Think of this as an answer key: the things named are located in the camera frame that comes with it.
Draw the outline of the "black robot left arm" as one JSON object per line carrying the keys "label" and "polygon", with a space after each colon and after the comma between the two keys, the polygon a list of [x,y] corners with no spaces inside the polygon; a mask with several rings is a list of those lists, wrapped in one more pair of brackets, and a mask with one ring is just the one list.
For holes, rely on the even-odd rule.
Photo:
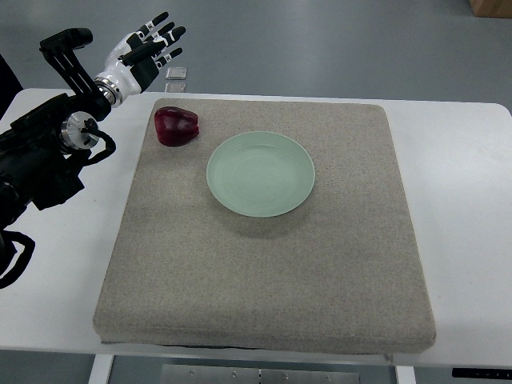
{"label": "black robot left arm", "polygon": [[1,287],[16,282],[28,267],[35,242],[8,231],[33,203],[39,210],[63,204],[84,185],[85,166],[116,150],[98,123],[111,103],[83,69],[74,52],[91,43],[87,28],[71,28],[40,43],[45,60],[74,95],[59,94],[11,123],[1,135]]}

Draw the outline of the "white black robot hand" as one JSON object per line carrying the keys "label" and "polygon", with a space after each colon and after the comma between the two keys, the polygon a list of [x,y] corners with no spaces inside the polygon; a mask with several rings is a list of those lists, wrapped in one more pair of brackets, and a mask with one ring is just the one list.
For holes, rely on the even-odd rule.
{"label": "white black robot hand", "polygon": [[175,44],[186,28],[176,26],[168,17],[169,13],[164,12],[146,22],[107,56],[105,69],[94,82],[111,93],[114,103],[146,91],[164,66],[182,53]]}

